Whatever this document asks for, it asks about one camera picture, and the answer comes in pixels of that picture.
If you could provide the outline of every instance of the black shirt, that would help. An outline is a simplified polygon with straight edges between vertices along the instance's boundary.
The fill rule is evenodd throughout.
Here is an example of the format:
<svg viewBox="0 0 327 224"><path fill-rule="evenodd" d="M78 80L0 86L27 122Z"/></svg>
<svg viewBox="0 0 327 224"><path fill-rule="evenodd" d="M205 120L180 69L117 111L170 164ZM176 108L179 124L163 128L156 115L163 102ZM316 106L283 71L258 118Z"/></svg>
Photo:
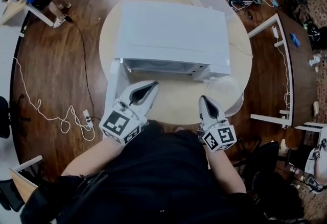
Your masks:
<svg viewBox="0 0 327 224"><path fill-rule="evenodd" d="M148 126L103 176L89 193L76 188L79 177L61 177L61 183L77 183L62 185L67 196L58 223L255 223L258 217L248 195L219 188L202 145L188 131L164 134Z"/></svg>

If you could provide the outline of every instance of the round table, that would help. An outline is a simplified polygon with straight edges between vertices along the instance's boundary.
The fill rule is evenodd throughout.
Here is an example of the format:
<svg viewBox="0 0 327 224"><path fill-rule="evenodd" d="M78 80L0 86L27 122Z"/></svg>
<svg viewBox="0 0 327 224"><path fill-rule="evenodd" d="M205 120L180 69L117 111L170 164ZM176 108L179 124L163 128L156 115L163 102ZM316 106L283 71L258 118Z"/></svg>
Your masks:
<svg viewBox="0 0 327 224"><path fill-rule="evenodd" d="M120 25L121 7L125 1L160 1L191 5L190 0L121 0L108 14L101 30L99 51L101 65L109 79L111 62L115 57L115 44ZM192 81L182 75L172 79L160 73L134 72L132 81L156 80L159 92L147 118L176 125L191 125L200 122L198 99L208 95L226 111L241 96L251 73L252 50L247 32L237 16L226 21L230 48L231 77L223 77L210 83Z"/></svg>

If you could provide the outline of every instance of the wooden floor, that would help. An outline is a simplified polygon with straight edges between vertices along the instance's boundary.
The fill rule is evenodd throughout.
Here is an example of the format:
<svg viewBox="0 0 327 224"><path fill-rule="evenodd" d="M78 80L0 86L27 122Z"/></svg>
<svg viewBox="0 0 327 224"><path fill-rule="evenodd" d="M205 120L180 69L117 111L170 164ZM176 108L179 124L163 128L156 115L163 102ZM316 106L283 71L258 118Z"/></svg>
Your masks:
<svg viewBox="0 0 327 224"><path fill-rule="evenodd" d="M73 6L69 16L81 29L85 41L87 75L90 93L94 102L94 116L103 114L107 80L102 72L99 59L99 35L102 24L110 9L119 0L69 0ZM275 13L267 5L251 7L253 20L247 12L240 12L247 31L251 31L261 22ZM283 101L286 92L285 68L283 57L273 47L275 39L267 29L251 39L253 64L251 77L245 89L245 102L241 111L231 118L236 134L252 147L256 136L264 142L285 138L290 147L298 146L302 132L294 129L282 130L280 126L250 119L251 113L278 116L285 109ZM70 105L83 118L83 110L92 110L86 88L84 54L79 31L73 24L64 23L53 29L31 16L26 35L21 42L18 59L27 84L27 91L33 103L42 100L40 110L49 118L65 117ZM20 74L16 70L13 96L15 100L24 92ZM80 128L72 124L72 129L63 134L59 121L46 121L34 110L25 98L21 103L21 115L31 118L24 122L27 137L15 134L14 140L18 156L22 161L37 155L45 159L45 173L54 180L69 162L86 149L102 139L98 129L98 120L94 120L96 137L92 142L82 138ZM86 138L92 134L86 132ZM231 159L239 157L237 145L227 151Z"/></svg>

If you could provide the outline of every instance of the white shoe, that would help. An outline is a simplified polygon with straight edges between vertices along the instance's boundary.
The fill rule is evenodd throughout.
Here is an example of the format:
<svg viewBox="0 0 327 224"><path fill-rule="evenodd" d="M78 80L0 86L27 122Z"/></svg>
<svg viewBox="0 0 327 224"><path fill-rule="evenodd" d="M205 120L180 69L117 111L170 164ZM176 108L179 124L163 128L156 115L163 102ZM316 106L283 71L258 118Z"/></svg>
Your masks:
<svg viewBox="0 0 327 224"><path fill-rule="evenodd" d="M65 15L62 19L57 17L55 23L53 24L53 28L57 28L57 27L61 26L61 24L66 21L66 19L65 19L66 16L67 15Z"/></svg>
<svg viewBox="0 0 327 224"><path fill-rule="evenodd" d="M67 2L66 5L62 5L62 4L58 5L58 8L59 8L60 10L62 10L62 9L64 9L64 8L69 9L70 7L72 7L72 4L71 4L70 2Z"/></svg>

